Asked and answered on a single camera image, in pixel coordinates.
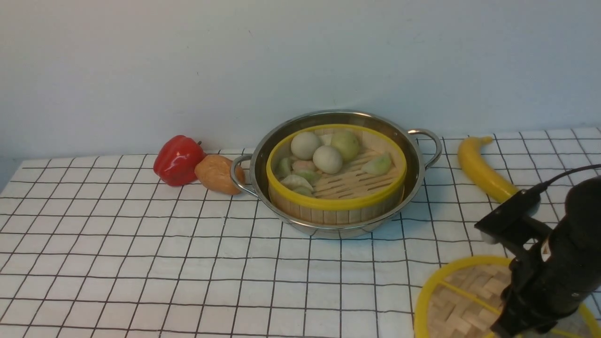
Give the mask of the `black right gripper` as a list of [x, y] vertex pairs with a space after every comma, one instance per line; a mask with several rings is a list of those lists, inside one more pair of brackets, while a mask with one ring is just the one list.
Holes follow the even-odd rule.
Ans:
[[600, 287], [600, 244], [593, 239], [579, 238], [562, 225], [494, 237], [515, 255], [501, 314], [490, 327], [501, 338], [548, 332]]

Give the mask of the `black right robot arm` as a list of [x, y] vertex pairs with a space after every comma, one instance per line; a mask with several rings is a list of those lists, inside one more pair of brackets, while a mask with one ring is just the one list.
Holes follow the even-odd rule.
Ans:
[[503, 308], [490, 327], [501, 338], [548, 332], [600, 287], [600, 178], [569, 190], [553, 229], [528, 216], [531, 206], [524, 192], [492, 213], [496, 237], [514, 255]]

